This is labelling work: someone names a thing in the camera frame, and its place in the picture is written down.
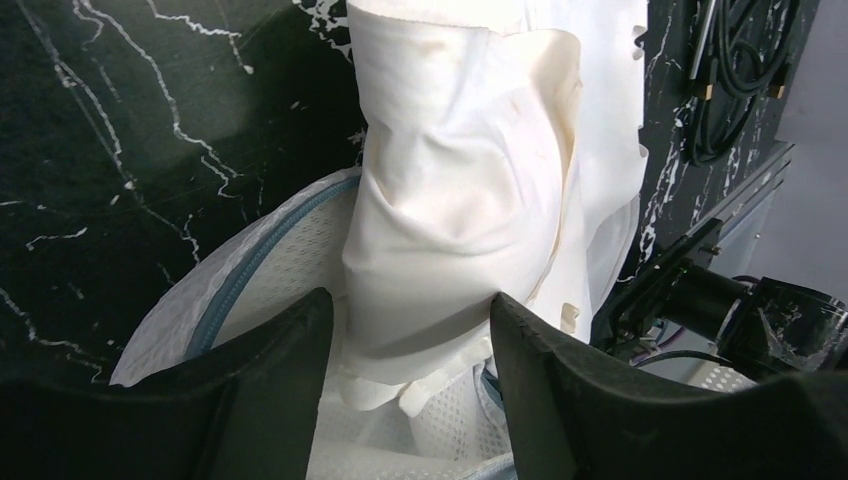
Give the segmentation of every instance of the black marble wall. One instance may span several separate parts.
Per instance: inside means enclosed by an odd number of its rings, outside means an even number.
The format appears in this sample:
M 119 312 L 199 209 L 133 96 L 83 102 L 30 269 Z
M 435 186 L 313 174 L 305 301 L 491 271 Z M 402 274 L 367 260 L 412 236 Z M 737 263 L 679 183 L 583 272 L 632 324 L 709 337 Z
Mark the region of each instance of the black marble wall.
M 689 166 L 696 14 L 649 6 L 643 259 L 756 169 L 783 108 L 762 104 L 726 162 Z M 0 0 L 0 361 L 107 381 L 175 281 L 353 165 L 345 22 L 343 0 Z

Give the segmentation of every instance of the white wall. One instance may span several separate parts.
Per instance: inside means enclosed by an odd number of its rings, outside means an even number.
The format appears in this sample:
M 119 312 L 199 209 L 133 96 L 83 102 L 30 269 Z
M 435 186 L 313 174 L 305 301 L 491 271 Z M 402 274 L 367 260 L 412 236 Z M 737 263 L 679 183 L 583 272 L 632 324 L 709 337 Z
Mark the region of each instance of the white wall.
M 848 2 L 821 0 L 778 138 L 798 144 L 749 271 L 848 302 Z

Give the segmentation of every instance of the white mesh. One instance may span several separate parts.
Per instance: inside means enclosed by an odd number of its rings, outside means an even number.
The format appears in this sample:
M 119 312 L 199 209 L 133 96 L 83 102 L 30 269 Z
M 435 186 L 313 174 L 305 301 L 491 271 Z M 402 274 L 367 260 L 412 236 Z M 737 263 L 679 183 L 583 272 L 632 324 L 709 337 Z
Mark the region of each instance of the white mesh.
M 321 286 L 341 296 L 341 261 L 356 190 L 315 207 L 274 246 L 239 295 L 215 346 L 270 320 Z
M 201 316 L 245 256 L 309 199 L 359 174 L 359 168 L 340 170 L 309 185 L 206 257 L 144 317 L 124 349 L 111 383 L 128 387 L 183 361 Z
M 397 401 L 353 410 L 328 379 L 307 479 L 513 478 L 506 419 L 482 385 L 482 368 L 469 370 L 413 418 Z

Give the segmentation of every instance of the blue zipper trim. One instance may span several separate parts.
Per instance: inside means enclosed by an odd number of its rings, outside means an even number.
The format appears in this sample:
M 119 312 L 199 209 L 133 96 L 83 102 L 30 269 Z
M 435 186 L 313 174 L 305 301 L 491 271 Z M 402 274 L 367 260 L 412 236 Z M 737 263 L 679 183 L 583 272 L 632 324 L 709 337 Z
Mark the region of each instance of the blue zipper trim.
M 183 361 L 190 360 L 212 349 L 212 345 L 218 337 L 218 332 L 221 331 L 221 326 L 224 324 L 227 315 L 230 314 L 236 300 L 277 243 L 317 206 L 359 186 L 359 178 L 359 176 L 347 178 L 318 192 L 289 212 L 283 221 L 273 228 L 265 240 L 253 247 L 253 252 L 248 254 L 245 257 L 246 260 L 242 260 L 230 272 L 227 279 L 224 280 L 224 284 L 215 292 L 194 329 L 183 355 Z

